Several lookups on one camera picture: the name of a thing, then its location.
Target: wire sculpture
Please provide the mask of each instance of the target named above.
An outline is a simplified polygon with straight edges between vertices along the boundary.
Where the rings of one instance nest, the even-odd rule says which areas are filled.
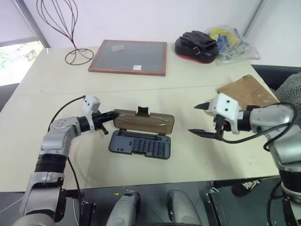
[[[56,20],[53,16],[50,15],[49,9],[45,6],[44,0],[37,0],[36,7],[39,16],[42,20],[48,24],[50,27],[55,29],[57,32],[61,33],[63,36],[67,37],[72,45],[74,46],[74,50],[67,53],[65,56],[65,62],[70,65],[83,65],[90,60],[92,60],[94,53],[87,48],[77,48],[74,43],[74,28],[78,19],[78,8],[75,4],[74,0],[48,0],[49,4],[52,2],[53,9],[56,13]],[[62,14],[62,9],[60,4],[65,3],[66,8],[71,11],[71,21],[66,21]],[[78,63],[78,59],[82,55],[84,58],[84,62]]]

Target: robotic arm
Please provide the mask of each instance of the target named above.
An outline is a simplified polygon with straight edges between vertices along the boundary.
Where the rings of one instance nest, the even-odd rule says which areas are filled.
[[[111,111],[100,113],[99,100],[86,96],[83,117],[70,117],[53,122],[45,135],[34,174],[32,174],[22,199],[22,218],[14,226],[54,226],[65,212],[66,190],[62,189],[64,169],[71,142],[85,131],[108,131],[104,122],[117,115]]]
[[[252,138],[264,134],[272,141],[268,150],[282,180],[285,221],[288,226],[301,226],[301,131],[296,125],[290,125],[296,117],[293,110],[284,105],[270,105],[264,108],[251,106],[242,111],[235,99],[223,93],[211,102],[197,105],[195,108],[208,110],[214,116],[215,133],[190,129],[190,132],[200,137],[237,144],[249,139],[228,141],[222,137],[223,132],[232,131],[233,134],[239,134],[242,130],[256,133]]]

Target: cardboard piece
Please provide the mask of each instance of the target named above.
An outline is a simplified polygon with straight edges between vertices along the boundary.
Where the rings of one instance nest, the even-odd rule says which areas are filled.
[[[219,88],[218,92],[236,99],[243,110],[248,105],[265,107],[279,102],[251,75]]]

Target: beige table surface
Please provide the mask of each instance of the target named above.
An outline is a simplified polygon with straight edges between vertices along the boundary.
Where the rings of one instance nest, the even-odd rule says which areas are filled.
[[[203,65],[179,58],[170,45],[168,48],[166,77],[89,73],[88,64],[65,64],[67,50],[44,50],[0,113],[0,191],[26,189],[49,121],[66,102],[87,93],[101,100],[102,112],[148,106],[151,112],[174,115],[175,124],[169,135],[168,160],[110,152],[111,134],[116,130],[112,122],[105,123],[106,136],[100,131],[83,133],[73,141],[70,151],[81,188],[278,174],[271,155],[262,148],[264,137],[230,145],[188,132],[214,130],[212,117],[193,107],[213,98],[221,85],[251,74],[266,87],[249,63]],[[68,106],[58,118],[82,116],[81,104],[78,101]],[[234,140],[251,134],[226,133],[225,137]],[[65,176],[64,187],[74,189],[69,166]]]

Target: open plastic case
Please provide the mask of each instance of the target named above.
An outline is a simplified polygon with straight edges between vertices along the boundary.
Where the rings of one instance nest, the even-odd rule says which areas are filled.
[[[170,134],[174,126],[174,117],[169,114],[148,114],[148,108],[138,107],[138,112],[115,109],[118,117],[109,150],[116,153],[137,153],[147,157],[168,159],[170,157]],[[138,130],[156,134],[130,132]]]

